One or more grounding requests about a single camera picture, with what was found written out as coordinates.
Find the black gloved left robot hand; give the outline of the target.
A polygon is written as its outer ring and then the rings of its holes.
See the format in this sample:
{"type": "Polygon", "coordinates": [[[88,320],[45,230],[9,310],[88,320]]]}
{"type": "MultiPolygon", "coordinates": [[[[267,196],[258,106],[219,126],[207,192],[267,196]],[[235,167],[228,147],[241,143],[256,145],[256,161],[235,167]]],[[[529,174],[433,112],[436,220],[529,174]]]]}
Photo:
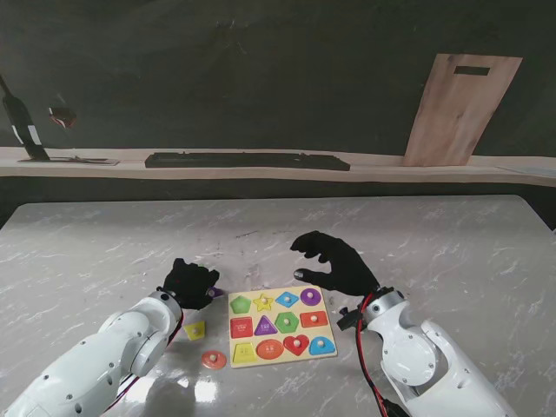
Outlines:
{"type": "Polygon", "coordinates": [[[215,286],[220,273],[195,263],[175,258],[162,289],[173,296],[182,309],[201,310],[213,300],[208,291],[215,286]]]}

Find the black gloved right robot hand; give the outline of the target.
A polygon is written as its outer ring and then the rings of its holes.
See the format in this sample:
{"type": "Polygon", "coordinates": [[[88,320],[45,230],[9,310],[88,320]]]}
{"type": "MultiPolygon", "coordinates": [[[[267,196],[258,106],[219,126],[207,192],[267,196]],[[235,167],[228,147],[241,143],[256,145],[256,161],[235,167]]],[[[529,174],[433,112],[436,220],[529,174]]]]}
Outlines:
{"type": "Polygon", "coordinates": [[[312,231],[297,237],[290,249],[302,253],[307,259],[317,258],[321,264],[328,262],[331,267],[329,273],[296,269],[294,277],[298,281],[351,296],[367,296],[380,288],[358,252],[340,238],[312,231]]]}

